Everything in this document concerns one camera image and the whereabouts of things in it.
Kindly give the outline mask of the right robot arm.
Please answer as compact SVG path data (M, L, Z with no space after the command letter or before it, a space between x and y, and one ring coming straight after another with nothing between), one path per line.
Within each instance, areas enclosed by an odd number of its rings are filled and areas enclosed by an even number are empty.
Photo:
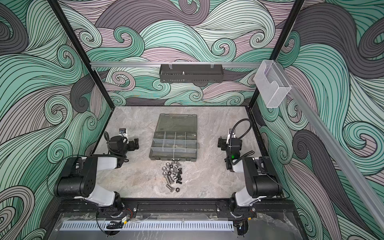
M241 154L243 137L252 129L252 126L241 136L236 136L236 128L243 122L250 123L249 119L241 119L229 129L226 139L218 139L218 148L226 152L226 169L232 173L243 173L245 187L233 193L230 198L230 213L235 218L244 217L253 208L255 203L278 197L283 193L274 167L268 165L268 157L254 157L251 150Z

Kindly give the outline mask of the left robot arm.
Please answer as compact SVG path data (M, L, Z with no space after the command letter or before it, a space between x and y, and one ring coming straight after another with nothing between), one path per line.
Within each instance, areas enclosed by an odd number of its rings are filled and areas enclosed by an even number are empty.
M81 199L100 208L113 208L122 212L124 204L120 194L106 190L97 184L100 171L114 170L129 162L127 152L140 148L139 139L128 139L126 129L119 129L119 135L110 138L104 132L108 153L86 157L70 157L54 185L54 196L61 199Z

